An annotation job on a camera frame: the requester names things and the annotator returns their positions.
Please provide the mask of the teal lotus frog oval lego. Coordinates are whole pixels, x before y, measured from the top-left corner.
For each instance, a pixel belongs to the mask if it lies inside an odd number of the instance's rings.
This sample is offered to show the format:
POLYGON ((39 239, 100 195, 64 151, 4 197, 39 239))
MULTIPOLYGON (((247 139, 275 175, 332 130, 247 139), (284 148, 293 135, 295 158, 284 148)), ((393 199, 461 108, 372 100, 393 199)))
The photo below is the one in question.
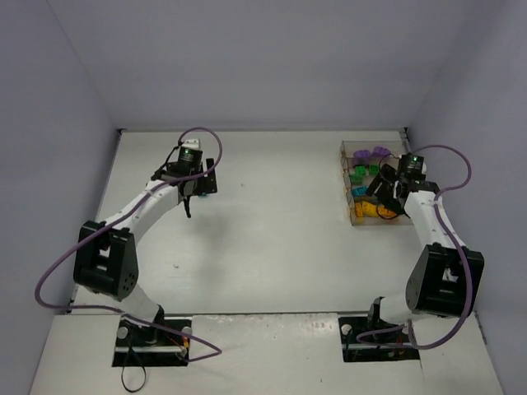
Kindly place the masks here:
POLYGON ((366 185, 362 185, 362 186, 359 186, 359 187, 355 187, 353 190, 352 190, 352 195, 353 197, 361 197, 361 196, 365 196, 366 195, 366 192, 367 192, 367 189, 368 187, 366 185))

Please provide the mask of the yellow long lego brick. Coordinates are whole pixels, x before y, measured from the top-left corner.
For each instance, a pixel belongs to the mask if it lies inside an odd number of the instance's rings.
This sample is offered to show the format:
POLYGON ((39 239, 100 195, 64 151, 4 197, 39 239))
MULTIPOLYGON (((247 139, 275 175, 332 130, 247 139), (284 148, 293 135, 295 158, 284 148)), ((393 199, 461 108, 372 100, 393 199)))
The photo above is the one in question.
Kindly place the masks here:
POLYGON ((357 217, 377 217, 375 211, 376 205, 367 201, 357 202, 355 204, 355 214, 357 217))

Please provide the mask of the purple butterfly curved lego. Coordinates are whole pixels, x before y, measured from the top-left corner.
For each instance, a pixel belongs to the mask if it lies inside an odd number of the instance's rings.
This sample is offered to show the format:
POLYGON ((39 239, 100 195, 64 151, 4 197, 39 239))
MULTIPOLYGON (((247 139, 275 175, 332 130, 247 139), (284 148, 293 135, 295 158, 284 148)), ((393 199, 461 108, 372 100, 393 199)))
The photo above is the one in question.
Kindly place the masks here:
POLYGON ((353 152, 353 161, 357 165, 369 164, 371 161, 371 152, 369 150, 357 150, 353 152))

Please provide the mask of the orange butterfly oval lego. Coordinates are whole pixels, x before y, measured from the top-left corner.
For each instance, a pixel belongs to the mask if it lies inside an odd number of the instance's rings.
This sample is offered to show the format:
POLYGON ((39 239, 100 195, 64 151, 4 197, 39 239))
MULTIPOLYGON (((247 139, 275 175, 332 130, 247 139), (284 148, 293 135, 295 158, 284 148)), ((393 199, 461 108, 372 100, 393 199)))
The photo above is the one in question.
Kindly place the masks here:
POLYGON ((398 213, 389 210, 388 208, 386 208, 383 205, 377 205, 375 207, 375 211, 376 211, 377 216, 380 219, 385 220, 385 221, 392 221, 392 220, 394 220, 394 219, 399 217, 398 213))

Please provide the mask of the green square lego brick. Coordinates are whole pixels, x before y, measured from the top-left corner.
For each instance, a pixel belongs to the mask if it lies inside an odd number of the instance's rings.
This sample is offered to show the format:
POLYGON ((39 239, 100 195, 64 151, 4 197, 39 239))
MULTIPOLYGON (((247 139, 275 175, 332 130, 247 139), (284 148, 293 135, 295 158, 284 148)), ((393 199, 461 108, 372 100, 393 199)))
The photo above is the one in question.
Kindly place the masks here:
POLYGON ((363 165, 358 165, 354 168, 355 170, 355 175, 358 175, 358 176, 366 176, 366 167, 363 166, 363 165))

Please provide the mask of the purple lotus oval lego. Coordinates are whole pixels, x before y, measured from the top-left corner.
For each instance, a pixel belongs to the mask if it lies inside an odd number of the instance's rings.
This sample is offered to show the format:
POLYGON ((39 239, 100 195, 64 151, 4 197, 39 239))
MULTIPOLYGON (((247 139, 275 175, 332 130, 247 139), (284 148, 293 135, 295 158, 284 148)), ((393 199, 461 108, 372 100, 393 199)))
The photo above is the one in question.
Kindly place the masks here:
POLYGON ((381 160, 383 157, 390 156, 390 149, 383 146, 375 146, 371 152, 371 158, 375 160, 381 160))

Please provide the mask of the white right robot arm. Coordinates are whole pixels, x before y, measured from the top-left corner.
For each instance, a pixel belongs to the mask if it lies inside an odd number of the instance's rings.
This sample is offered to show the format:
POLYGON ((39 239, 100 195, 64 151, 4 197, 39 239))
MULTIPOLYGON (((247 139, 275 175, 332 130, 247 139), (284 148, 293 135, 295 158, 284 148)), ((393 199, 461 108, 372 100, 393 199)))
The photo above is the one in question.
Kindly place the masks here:
POLYGON ((454 231, 436 183, 426 180, 424 158, 400 156, 384 164, 366 192, 396 216, 411 220, 422 252, 403 292, 377 297, 368 323, 375 329, 431 317, 466 318, 472 311, 484 257, 454 231))

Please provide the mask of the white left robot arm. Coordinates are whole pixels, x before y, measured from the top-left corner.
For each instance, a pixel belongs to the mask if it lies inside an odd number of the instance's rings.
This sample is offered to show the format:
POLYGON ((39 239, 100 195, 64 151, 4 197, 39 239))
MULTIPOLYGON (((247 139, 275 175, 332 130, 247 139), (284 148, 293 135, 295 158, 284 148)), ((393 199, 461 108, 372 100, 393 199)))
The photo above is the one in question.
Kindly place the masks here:
POLYGON ((184 141, 176 161, 167 161, 157 170, 137 197, 119 213, 102 222, 88 221, 80 229, 79 240, 108 226, 76 252, 73 280, 94 294, 111 298, 118 310, 148 323, 162 324, 164 309, 150 299, 139 285, 137 245, 141 238, 168 211, 184 206, 191 217, 190 199, 216 193, 215 174, 186 180, 210 170, 214 160, 203 159, 198 139, 184 141))

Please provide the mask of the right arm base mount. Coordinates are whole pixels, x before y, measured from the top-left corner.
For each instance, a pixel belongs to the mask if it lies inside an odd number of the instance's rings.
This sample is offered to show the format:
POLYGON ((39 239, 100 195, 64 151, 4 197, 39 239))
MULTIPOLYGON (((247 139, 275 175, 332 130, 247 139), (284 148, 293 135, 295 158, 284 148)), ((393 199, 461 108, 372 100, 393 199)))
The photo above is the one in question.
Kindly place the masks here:
POLYGON ((380 319, 381 301, 376 298, 367 314, 338 317, 344 363, 420 360, 403 329, 380 319))

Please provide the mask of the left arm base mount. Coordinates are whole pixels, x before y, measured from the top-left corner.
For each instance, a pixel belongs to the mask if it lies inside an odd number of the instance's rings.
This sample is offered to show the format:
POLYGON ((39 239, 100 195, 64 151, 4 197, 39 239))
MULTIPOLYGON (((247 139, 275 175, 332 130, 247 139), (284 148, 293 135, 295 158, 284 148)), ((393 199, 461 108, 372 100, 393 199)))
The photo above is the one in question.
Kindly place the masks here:
POLYGON ((116 332, 113 367, 186 367, 190 340, 187 337, 140 326, 125 318, 116 332))

